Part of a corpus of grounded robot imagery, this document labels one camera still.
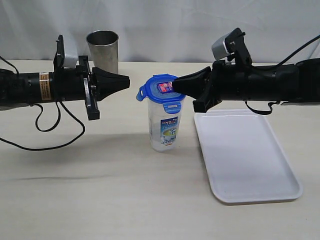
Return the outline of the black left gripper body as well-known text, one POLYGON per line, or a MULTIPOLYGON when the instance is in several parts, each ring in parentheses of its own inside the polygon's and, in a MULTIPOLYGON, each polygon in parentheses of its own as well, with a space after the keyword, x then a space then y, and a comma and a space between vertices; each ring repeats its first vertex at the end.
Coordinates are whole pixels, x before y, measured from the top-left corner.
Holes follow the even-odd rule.
POLYGON ((74 68, 63 67, 64 39, 60 34, 56 39, 56 52, 53 60, 53 86, 58 100, 80 101, 85 103, 89 121, 100 119, 100 110, 95 96, 96 84, 90 69, 89 57, 78 55, 74 68))

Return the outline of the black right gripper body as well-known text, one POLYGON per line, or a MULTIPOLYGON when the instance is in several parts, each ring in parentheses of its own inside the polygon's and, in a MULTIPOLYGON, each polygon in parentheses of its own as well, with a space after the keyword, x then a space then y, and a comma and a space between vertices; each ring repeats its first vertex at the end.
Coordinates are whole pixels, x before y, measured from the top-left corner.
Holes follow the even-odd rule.
POLYGON ((193 110, 196 113, 206 113, 222 101, 245 99, 243 88, 252 67, 251 54, 245 43, 246 33, 239 27, 228 33, 231 33, 229 37, 235 46, 235 51, 228 57, 212 63, 211 72, 205 80, 205 91, 209 100, 193 100, 193 110))

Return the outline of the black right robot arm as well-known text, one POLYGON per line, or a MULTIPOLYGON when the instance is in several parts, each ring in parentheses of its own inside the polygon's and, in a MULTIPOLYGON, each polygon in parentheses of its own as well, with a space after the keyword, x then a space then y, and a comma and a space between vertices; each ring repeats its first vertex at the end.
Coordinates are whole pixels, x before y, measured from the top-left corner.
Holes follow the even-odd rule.
POLYGON ((254 66, 240 28, 216 40, 211 51, 212 66, 180 76, 172 82, 173 90, 193 98, 193 110, 205 113, 223 101, 267 102, 268 110, 252 109, 269 115, 273 105, 319 105, 320 60, 312 58, 288 64, 298 52, 319 40, 316 36, 300 46, 281 62, 254 66))

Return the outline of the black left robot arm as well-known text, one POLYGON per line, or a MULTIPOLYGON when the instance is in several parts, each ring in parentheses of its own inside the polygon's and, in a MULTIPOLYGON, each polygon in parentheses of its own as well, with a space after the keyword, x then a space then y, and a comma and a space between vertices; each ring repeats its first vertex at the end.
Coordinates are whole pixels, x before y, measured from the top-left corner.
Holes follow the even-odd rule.
POLYGON ((53 71, 0 70, 0 109, 84 101, 88 120, 98 120, 98 102, 129 86, 130 78, 126 75, 90 67, 89 57, 78 55, 74 42, 60 34, 56 39, 53 71))

